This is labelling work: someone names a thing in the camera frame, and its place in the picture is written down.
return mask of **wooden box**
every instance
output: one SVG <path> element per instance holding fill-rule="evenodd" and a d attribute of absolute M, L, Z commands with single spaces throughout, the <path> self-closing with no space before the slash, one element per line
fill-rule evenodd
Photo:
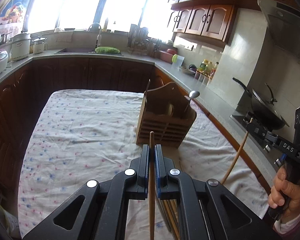
<path fill-rule="evenodd" d="M 175 82 L 148 90 L 143 96 L 137 127 L 137 144 L 148 144 L 154 132 L 154 144 L 178 148 L 197 117 Z"/>

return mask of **range hood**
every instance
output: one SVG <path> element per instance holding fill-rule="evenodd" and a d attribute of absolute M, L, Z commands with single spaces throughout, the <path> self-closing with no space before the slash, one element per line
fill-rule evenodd
<path fill-rule="evenodd" d="M 300 59 L 300 11 L 274 0 L 258 0 L 274 44 Z"/>

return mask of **green colander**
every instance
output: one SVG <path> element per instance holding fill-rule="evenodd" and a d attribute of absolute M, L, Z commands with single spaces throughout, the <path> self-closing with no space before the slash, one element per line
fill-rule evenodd
<path fill-rule="evenodd" d="M 120 50 L 113 47 L 97 47 L 96 53 L 99 54 L 120 54 Z"/>

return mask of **human hand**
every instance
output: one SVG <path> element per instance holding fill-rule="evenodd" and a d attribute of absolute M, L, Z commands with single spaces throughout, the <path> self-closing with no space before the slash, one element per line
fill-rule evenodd
<path fill-rule="evenodd" d="M 274 185 L 271 188 L 271 194 L 268 197 L 269 206 L 272 208 L 284 205 L 285 200 L 280 194 L 280 190 L 291 198 L 288 208 L 281 217 L 281 222 L 283 224 L 296 218 L 300 214 L 300 186 L 287 181 L 286 177 L 287 172 L 284 167 L 281 167 L 274 177 Z"/>

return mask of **metal spoon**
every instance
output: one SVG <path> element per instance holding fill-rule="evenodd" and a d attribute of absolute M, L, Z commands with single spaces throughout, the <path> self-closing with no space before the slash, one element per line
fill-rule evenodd
<path fill-rule="evenodd" d="M 190 105 L 191 100 L 197 98 L 199 95 L 200 95 L 200 92 L 199 92 L 199 91 L 196 91 L 196 90 L 193 90 L 193 91 L 191 91 L 191 92 L 189 93 L 189 103 L 188 103 L 187 106 L 186 106 L 186 109 L 185 109 L 185 111 L 184 111 L 184 114 L 185 114 L 186 111 L 188 110 L 188 107 L 189 107 L 189 105 Z"/>

